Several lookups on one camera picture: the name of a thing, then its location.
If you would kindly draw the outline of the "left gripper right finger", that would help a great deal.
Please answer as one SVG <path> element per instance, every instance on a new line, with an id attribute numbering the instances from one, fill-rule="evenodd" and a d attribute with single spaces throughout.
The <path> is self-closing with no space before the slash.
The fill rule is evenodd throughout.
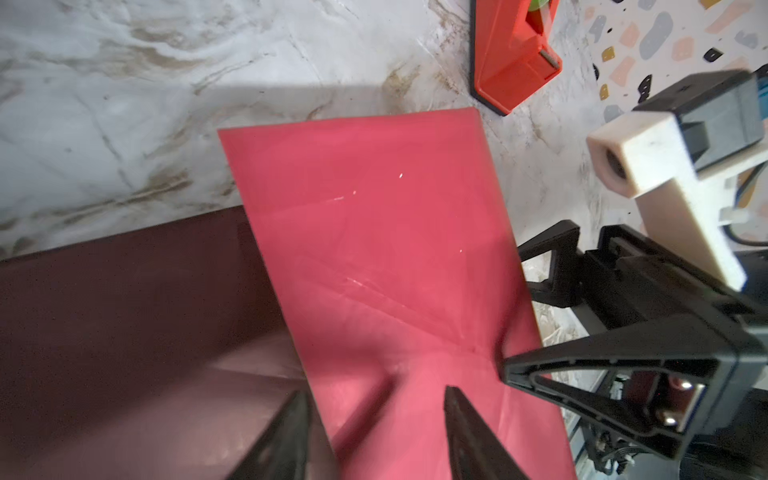
<path id="1" fill-rule="evenodd" d="M 443 408 L 453 479 L 528 479 L 459 387 L 445 388 Z"/>

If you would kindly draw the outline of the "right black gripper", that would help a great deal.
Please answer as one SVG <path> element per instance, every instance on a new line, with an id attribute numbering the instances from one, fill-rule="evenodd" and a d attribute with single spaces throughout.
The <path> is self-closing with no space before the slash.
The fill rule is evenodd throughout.
<path id="1" fill-rule="evenodd" d="M 580 302 L 579 237 L 561 220 L 517 247 L 521 262 L 550 254 L 533 301 Z M 509 357 L 501 380 L 678 461 L 683 479 L 765 478 L 766 279 L 734 291 L 626 226 L 604 228 L 583 266 L 605 331 Z"/>

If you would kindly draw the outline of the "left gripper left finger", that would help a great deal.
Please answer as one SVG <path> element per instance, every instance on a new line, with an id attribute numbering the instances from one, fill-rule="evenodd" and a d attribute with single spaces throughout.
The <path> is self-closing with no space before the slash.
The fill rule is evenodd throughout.
<path id="1" fill-rule="evenodd" d="M 227 480 L 302 480 L 312 422 L 310 396 L 294 391 Z"/>

